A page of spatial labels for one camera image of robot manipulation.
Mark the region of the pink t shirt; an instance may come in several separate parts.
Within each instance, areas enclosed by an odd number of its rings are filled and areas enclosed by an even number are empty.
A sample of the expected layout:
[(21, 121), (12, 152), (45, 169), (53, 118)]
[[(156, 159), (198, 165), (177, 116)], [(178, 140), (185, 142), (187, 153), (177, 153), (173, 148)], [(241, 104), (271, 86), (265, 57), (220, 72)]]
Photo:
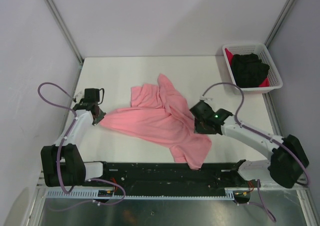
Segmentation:
[(187, 100), (163, 74), (157, 84), (131, 88), (131, 106), (107, 113), (102, 127), (137, 137), (170, 150), (176, 163), (192, 170), (202, 167), (212, 141), (195, 132), (195, 120)]

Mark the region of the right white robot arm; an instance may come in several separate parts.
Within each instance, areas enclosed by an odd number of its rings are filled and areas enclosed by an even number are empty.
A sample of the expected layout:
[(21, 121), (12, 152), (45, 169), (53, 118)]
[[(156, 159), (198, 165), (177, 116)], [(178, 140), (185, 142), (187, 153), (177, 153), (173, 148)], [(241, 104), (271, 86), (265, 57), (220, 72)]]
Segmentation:
[(309, 160), (299, 139), (269, 134), (239, 120), (225, 110), (213, 111), (205, 101), (199, 101), (190, 109), (194, 116), (195, 132), (220, 134), (236, 139), (265, 156), (260, 161), (241, 161), (230, 180), (242, 187), (250, 180), (273, 180), (278, 185), (291, 189), (309, 166)]

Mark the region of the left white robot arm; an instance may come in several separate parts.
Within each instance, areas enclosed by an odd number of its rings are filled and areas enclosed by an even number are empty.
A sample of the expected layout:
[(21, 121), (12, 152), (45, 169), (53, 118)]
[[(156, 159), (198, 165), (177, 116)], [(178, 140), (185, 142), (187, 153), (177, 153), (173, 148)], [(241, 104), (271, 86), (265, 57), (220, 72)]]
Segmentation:
[(81, 186), (93, 180), (100, 186), (110, 182), (110, 173), (101, 162), (85, 163), (78, 150), (87, 130), (97, 125), (105, 116), (97, 103), (78, 103), (73, 109), (70, 125), (51, 146), (40, 152), (45, 185), (48, 187)]

